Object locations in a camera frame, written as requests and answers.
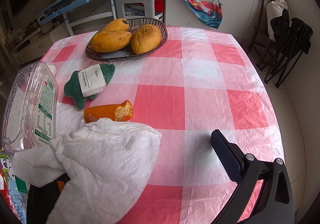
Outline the rear yellow mango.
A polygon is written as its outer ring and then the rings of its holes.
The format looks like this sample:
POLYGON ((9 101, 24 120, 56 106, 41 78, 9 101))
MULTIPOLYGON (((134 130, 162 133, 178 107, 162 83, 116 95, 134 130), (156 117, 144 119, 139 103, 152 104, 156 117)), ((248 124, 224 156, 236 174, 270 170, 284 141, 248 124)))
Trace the rear yellow mango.
POLYGON ((129 22, 126 19, 116 19, 109 22, 101 31, 128 31, 128 29, 129 22))

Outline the left yellow mango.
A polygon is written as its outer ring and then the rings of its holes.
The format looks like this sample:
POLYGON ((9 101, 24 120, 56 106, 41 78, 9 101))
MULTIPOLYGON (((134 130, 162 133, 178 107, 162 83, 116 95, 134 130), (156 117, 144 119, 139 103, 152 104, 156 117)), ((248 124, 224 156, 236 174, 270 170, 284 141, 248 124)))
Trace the left yellow mango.
POLYGON ((116 52, 131 42, 132 34, 126 31, 106 31, 96 33, 91 39, 91 47, 99 53, 116 52))

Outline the wooden chair with white bag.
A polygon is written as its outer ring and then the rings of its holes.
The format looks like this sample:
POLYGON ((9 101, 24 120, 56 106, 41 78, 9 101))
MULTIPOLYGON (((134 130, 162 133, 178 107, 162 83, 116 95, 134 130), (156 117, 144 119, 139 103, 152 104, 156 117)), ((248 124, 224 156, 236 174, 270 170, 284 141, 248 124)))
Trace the wooden chair with white bag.
POLYGON ((254 27, 254 33, 252 39, 249 43, 248 50, 252 49, 258 54, 259 57, 262 56, 262 52, 257 48, 264 47, 267 45, 259 43, 257 41, 257 36, 260 34, 266 41, 276 42, 274 38, 274 32, 271 27, 271 20, 280 17, 284 9, 288 9, 288 3, 285 0, 261 0, 259 16, 257 20, 257 25, 254 27))

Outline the clear plastic bottle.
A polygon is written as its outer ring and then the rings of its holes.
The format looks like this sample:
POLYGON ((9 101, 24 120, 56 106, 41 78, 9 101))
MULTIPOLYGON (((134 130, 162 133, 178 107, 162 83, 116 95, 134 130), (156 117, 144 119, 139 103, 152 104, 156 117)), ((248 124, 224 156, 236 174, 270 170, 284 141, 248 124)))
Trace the clear plastic bottle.
POLYGON ((1 135, 10 158, 55 138, 58 90, 54 74, 44 62, 32 63, 18 72, 5 107, 1 135))

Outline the green plush toy with label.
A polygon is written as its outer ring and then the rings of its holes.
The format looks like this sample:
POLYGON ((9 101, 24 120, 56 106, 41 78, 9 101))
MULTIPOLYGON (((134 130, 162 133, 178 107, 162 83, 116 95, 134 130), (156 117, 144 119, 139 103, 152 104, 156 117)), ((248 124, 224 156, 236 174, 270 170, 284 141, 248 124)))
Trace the green plush toy with label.
POLYGON ((94 100, 109 84, 115 70, 113 64, 100 63, 74 71, 64 86, 64 94, 73 99, 77 109, 82 110, 88 98, 94 100))

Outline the orange peel piece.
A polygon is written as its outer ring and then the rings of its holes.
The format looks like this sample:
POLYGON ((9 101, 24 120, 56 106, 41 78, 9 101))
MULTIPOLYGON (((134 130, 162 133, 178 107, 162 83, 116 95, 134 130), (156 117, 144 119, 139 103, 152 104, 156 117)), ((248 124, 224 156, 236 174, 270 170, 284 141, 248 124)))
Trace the orange peel piece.
POLYGON ((96 122, 101 118, 124 122, 132 117, 133 107, 129 100, 125 100, 122 104, 101 105, 84 109, 84 120, 86 123, 96 122))

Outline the dark wicker fruit basket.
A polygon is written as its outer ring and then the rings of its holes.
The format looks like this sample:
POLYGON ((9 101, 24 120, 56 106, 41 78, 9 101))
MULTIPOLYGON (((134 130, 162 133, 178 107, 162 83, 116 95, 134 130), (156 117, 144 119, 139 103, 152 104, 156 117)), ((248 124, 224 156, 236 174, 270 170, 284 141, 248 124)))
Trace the dark wicker fruit basket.
POLYGON ((105 61, 105 62, 139 59, 155 52, 157 49, 161 48, 161 46, 163 46, 167 42, 168 31, 165 24, 160 20, 153 19, 153 18, 135 18, 135 19, 129 19, 128 23, 129 23, 129 32, 132 34, 134 34, 136 30, 138 30, 139 27, 141 27, 142 25, 151 24, 156 26, 161 32, 161 37, 162 37, 161 42, 157 47, 153 48, 152 50, 146 53, 135 54, 132 51, 130 44, 125 46, 124 48, 121 48, 116 52, 99 53, 93 50, 91 46, 91 41, 89 41, 85 49, 86 56, 95 61, 105 61))

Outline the pink kettlebell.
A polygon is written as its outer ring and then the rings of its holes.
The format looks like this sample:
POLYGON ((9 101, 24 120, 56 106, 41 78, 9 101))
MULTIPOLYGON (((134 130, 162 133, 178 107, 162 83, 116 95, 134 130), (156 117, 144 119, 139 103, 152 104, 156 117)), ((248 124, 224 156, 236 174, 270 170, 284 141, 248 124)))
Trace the pink kettlebell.
POLYGON ((42 34, 47 34, 49 33, 52 29, 53 29, 53 23, 52 21, 48 21, 44 24, 40 24, 40 22, 42 22, 45 18, 47 17, 46 14, 41 14, 38 18, 37 18, 37 21, 41 27, 41 33, 42 34))

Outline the white tissue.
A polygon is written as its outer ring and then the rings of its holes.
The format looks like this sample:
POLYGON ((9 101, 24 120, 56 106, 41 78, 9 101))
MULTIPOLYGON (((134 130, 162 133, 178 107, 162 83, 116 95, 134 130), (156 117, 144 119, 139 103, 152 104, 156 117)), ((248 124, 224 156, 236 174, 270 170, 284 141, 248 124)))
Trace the white tissue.
POLYGON ((117 223, 141 196, 161 136, 145 124, 102 118, 16 152, 12 166, 17 177, 39 188, 69 176, 48 223, 117 223))

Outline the cream tv stand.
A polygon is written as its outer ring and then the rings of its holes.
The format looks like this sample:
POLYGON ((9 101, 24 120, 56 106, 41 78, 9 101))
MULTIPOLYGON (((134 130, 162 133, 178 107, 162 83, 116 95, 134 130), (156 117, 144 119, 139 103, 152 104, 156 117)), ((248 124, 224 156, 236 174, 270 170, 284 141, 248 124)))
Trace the cream tv stand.
POLYGON ((10 51, 9 54, 17 65, 22 65, 42 57, 56 41, 65 37, 69 37, 65 22, 46 34, 43 34, 41 29, 38 28, 10 51))

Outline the red white checkered tablecloth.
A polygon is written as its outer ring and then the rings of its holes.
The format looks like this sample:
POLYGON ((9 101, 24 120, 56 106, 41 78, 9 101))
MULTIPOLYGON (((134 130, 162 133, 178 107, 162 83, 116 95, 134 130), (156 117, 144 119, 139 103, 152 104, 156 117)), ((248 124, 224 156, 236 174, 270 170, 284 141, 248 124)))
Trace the red white checkered tablecloth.
POLYGON ((167 42, 145 58, 118 62, 111 82, 86 106, 133 105, 134 122, 162 134, 149 182, 122 223, 210 223, 230 198, 232 182, 210 136, 220 130, 246 154, 283 158, 267 91, 229 34, 168 27, 167 42))

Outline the right round yellow mango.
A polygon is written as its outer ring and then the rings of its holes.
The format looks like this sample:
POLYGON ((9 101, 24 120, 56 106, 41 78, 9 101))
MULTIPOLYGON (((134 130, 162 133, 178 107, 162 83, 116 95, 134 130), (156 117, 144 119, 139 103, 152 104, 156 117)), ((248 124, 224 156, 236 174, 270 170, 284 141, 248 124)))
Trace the right round yellow mango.
POLYGON ((158 47, 161 40, 160 29, 152 24, 145 24, 133 34, 131 48, 135 54, 144 54, 158 47))

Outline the white paper napkin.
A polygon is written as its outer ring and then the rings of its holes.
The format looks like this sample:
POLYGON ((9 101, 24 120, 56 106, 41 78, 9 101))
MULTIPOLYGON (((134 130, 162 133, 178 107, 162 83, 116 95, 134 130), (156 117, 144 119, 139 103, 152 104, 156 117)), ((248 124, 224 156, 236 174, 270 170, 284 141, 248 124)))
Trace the white paper napkin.
POLYGON ((78 130, 84 123, 84 112, 75 106, 57 102, 56 137, 78 130))

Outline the black folding chair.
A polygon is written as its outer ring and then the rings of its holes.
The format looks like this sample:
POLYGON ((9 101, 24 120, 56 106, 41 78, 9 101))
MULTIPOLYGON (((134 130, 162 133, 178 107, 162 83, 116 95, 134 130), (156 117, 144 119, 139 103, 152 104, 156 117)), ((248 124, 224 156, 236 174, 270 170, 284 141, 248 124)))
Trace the black folding chair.
POLYGON ((268 84, 276 75, 278 88, 292 72, 302 54, 308 54, 311 48, 312 28, 299 18, 290 18, 289 11, 284 9, 282 15, 270 20, 274 32, 274 54, 259 70, 268 69, 263 82, 268 84))

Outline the white plastic stool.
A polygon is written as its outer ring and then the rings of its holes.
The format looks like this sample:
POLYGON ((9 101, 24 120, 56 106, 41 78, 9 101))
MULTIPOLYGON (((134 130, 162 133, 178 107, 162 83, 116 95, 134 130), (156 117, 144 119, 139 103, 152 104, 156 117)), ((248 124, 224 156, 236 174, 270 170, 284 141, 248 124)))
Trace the white plastic stool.
POLYGON ((114 0, 117 18, 153 18, 164 21, 164 0, 114 0))

